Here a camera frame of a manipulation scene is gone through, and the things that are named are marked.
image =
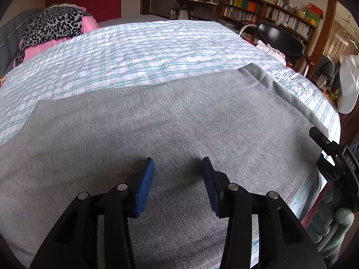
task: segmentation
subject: green knitted glove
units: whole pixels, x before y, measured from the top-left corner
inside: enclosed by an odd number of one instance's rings
[[[319,243],[331,228],[340,224],[330,241],[321,250],[323,258],[330,256],[342,244],[345,233],[354,221],[354,214],[348,208],[339,208],[335,212],[332,207],[339,202],[341,193],[337,188],[330,188],[324,193],[324,198],[318,203],[318,211],[313,215],[306,231],[313,243]]]

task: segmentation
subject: red box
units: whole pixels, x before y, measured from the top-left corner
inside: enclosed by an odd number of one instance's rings
[[[315,6],[314,4],[312,3],[309,3],[308,4],[308,8],[312,11],[314,11],[315,13],[318,13],[319,16],[320,16],[320,19],[323,19],[323,10],[320,9],[319,7]]]

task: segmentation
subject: orange book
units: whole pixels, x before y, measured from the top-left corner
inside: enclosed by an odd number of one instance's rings
[[[249,11],[255,11],[256,10],[256,3],[255,2],[252,2],[252,1],[249,1],[248,2],[248,7],[247,7],[247,10],[249,10]]]

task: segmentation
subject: white and teal checkered sheet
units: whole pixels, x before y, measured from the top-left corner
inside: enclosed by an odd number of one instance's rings
[[[329,139],[339,142],[339,115],[310,81],[220,24],[179,20],[101,28],[22,63],[0,88],[0,145],[15,136],[38,100],[159,84],[250,63],[304,102],[328,128]],[[319,188],[314,175],[296,192],[290,207],[297,216]],[[253,245],[256,262],[258,244]]]

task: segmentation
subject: white hat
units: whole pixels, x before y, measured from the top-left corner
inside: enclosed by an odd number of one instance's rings
[[[359,56],[347,55],[340,66],[340,85],[342,95],[339,97],[338,111],[347,114],[355,106],[359,94]]]

